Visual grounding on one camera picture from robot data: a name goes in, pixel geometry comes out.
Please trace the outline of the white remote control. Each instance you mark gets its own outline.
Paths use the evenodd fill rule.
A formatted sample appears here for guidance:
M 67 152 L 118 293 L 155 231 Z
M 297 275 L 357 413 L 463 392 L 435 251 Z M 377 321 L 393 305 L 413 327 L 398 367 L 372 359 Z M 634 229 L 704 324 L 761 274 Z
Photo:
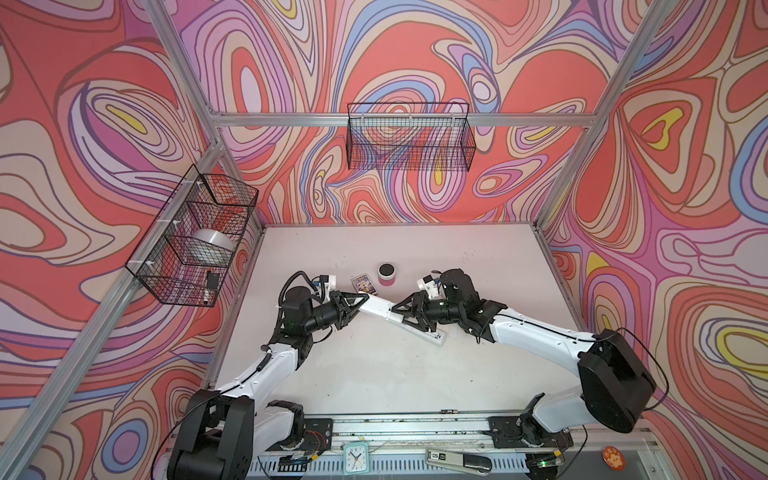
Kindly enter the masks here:
M 445 344 L 446 335 L 441 330 L 421 331 L 416 327 L 407 324 L 403 314 L 393 311 L 395 303 L 378 296 L 368 296 L 368 299 L 360 307 L 360 311 L 390 324 L 394 324 L 408 333 L 425 340 L 433 345 L 442 347 Z

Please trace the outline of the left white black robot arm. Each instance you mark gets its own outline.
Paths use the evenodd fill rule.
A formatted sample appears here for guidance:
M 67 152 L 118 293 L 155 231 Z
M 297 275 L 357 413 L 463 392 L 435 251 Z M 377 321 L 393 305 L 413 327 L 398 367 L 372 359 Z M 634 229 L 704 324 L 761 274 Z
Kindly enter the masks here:
M 329 283 L 327 275 L 312 279 L 303 271 L 289 277 L 260 358 L 223 387 L 197 391 L 167 434 L 173 450 L 165 478 L 243 479 L 266 448 L 302 441 L 302 406 L 269 397 L 308 358 L 315 332 L 346 327 L 371 298 Z

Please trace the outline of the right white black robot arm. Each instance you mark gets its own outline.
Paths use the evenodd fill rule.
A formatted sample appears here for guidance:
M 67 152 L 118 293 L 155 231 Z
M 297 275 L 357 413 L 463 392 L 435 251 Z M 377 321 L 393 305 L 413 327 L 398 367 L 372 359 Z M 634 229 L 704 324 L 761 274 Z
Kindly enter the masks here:
M 578 385 L 535 395 L 518 416 L 517 439 L 527 446 L 541 446 L 567 429 L 589 424 L 628 434 L 651 408 L 657 384 L 624 328 L 590 333 L 536 320 L 483 298 L 459 268 L 422 278 L 416 292 L 387 309 L 422 333 L 456 325 L 478 342 L 525 350 L 576 376 Z

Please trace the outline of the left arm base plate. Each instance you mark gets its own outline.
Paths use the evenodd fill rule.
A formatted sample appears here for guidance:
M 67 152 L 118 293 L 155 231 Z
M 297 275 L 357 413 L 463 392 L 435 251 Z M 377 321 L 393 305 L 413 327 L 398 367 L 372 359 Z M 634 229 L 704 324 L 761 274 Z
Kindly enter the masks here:
M 270 446 L 267 452 L 324 452 L 332 446 L 333 429 L 330 417 L 305 418 L 302 427 L 294 429 L 286 440 Z

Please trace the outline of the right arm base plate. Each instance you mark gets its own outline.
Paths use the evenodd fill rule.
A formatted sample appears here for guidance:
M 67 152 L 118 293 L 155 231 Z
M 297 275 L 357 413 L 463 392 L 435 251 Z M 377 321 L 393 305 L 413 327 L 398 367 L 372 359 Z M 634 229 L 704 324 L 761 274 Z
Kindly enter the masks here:
M 495 448 L 567 450 L 574 445 L 569 432 L 548 432 L 532 417 L 491 416 L 485 435 L 491 437 Z

